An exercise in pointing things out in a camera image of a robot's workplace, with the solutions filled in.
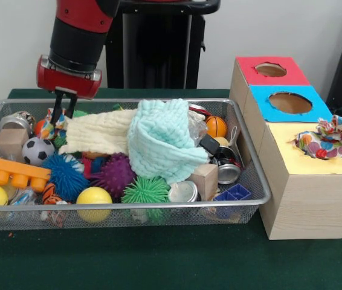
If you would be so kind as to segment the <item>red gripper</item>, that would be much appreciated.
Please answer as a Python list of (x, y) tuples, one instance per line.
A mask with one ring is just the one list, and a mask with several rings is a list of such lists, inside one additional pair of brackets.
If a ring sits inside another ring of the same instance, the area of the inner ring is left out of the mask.
[(102, 71), (69, 72), (51, 62), (47, 55), (41, 55), (36, 69), (37, 86), (47, 91), (54, 91), (56, 100), (51, 114), (51, 124), (56, 124), (62, 113), (64, 93), (70, 99), (65, 116), (72, 118), (77, 98), (93, 99), (102, 82)]

